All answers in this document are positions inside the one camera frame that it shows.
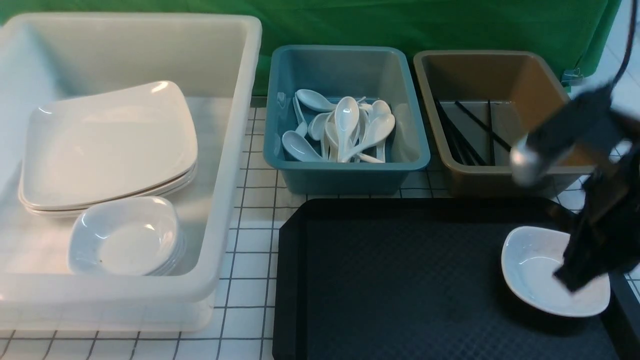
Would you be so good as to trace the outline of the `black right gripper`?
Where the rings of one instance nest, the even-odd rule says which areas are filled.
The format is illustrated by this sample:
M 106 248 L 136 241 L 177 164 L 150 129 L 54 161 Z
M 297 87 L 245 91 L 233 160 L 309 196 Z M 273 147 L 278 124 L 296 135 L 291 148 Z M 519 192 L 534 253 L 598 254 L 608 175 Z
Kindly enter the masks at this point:
M 639 264 L 639 151 L 611 162 L 608 171 L 595 168 L 583 191 L 585 201 L 563 263 L 553 272 L 570 293 L 599 276 L 629 273 Z

